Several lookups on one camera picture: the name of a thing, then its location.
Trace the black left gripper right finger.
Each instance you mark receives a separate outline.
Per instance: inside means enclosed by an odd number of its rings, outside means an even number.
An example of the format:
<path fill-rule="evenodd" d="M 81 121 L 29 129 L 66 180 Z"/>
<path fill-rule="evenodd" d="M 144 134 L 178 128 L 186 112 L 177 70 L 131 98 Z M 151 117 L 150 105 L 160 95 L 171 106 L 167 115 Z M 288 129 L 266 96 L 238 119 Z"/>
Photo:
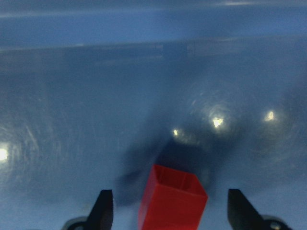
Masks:
<path fill-rule="evenodd" d="M 289 230 L 281 219 L 262 216 L 239 189 L 229 189 L 227 218 L 233 230 Z"/>

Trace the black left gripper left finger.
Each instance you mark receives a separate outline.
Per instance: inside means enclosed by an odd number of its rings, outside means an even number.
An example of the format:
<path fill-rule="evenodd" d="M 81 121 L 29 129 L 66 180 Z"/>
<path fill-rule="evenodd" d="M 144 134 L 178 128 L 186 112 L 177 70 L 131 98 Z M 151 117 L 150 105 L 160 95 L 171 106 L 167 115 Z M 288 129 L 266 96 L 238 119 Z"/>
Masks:
<path fill-rule="evenodd" d="M 64 230 L 110 230 L 114 218 L 112 190 L 102 190 L 88 215 L 68 220 Z"/>

